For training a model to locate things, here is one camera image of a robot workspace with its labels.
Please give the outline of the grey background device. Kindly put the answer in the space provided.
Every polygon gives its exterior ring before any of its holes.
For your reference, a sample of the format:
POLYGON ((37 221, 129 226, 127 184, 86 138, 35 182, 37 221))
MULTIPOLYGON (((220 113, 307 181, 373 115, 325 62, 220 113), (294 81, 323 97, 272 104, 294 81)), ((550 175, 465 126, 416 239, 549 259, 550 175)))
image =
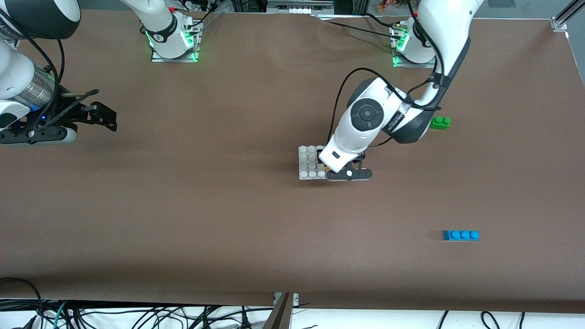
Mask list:
POLYGON ((266 12, 333 15, 334 0, 267 0, 266 12))

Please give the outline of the white power strip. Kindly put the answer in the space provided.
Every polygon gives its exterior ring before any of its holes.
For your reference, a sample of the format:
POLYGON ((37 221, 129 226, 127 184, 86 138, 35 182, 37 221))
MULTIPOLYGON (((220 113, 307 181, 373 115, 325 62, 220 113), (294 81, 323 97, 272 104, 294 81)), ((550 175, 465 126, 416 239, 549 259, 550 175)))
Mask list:
POLYGON ((168 0, 178 8, 187 12, 209 12, 218 7, 218 1, 221 0, 168 0))

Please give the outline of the aluminium corner profile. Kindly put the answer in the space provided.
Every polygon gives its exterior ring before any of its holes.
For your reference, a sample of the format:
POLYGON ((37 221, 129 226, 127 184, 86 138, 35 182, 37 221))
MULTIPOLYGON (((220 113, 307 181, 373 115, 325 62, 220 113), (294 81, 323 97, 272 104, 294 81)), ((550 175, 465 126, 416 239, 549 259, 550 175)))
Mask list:
POLYGON ((585 0, 571 0, 556 16, 550 19, 553 31, 566 31, 567 23, 583 9, 585 9, 585 0))

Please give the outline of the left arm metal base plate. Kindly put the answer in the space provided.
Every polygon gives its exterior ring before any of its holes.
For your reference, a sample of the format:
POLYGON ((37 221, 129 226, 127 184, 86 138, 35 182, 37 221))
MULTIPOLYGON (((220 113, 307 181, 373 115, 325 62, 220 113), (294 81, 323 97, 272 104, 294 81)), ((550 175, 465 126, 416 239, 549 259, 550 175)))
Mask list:
POLYGON ((394 23, 389 28, 393 66, 431 69, 436 63, 435 52, 430 44, 419 40, 412 18, 394 23))

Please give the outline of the blue three-stud block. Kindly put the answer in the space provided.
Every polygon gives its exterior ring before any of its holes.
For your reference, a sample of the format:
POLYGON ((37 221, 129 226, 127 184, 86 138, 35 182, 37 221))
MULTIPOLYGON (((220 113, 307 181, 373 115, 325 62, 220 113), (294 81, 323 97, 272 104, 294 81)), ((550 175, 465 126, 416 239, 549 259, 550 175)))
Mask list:
POLYGON ((471 242, 480 239, 476 230, 445 230, 442 232, 444 241, 471 242))

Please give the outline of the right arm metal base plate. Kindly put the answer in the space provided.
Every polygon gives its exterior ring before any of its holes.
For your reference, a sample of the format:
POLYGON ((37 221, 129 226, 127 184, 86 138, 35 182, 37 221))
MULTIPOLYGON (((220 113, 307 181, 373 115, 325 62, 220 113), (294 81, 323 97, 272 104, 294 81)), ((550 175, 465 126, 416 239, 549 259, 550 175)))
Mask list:
POLYGON ((151 47, 152 62, 167 63, 196 63, 199 60, 199 52, 202 42, 202 32, 205 27, 203 20, 194 20, 184 16, 182 27, 178 29, 167 43, 159 46, 148 37, 151 47))

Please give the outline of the dark metal post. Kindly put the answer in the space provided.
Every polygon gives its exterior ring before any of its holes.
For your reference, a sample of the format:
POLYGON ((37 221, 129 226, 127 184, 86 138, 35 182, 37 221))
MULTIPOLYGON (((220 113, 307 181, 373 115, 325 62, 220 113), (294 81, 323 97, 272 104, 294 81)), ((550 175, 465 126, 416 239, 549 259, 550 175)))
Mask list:
POLYGON ((263 325, 262 329, 290 329, 291 317, 293 312, 294 298, 292 293, 284 293, 278 304, 272 308, 272 311, 263 325))

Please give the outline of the brown table cover sheet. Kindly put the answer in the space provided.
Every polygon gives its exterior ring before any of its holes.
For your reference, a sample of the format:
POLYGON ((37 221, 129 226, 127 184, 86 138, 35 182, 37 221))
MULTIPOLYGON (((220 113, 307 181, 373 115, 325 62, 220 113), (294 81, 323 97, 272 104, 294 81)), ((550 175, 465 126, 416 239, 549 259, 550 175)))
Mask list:
POLYGON ((42 297, 585 313, 585 87, 545 20, 478 19, 445 131, 366 152, 368 181, 301 181, 345 75, 407 90, 379 36, 236 13, 198 63, 152 63, 130 11, 87 10, 64 85, 118 130, 0 146, 0 277, 42 297), (478 241, 444 241, 476 230, 478 241))

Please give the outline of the white studded base plate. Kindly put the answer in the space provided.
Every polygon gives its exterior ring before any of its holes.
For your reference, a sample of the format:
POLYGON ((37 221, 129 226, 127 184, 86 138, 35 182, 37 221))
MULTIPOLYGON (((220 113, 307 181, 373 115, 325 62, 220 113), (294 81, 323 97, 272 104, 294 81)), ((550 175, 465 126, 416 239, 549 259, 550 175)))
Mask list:
POLYGON ((298 147, 298 176, 300 180, 325 180, 325 172, 317 171, 317 158, 323 150, 322 145, 298 147))

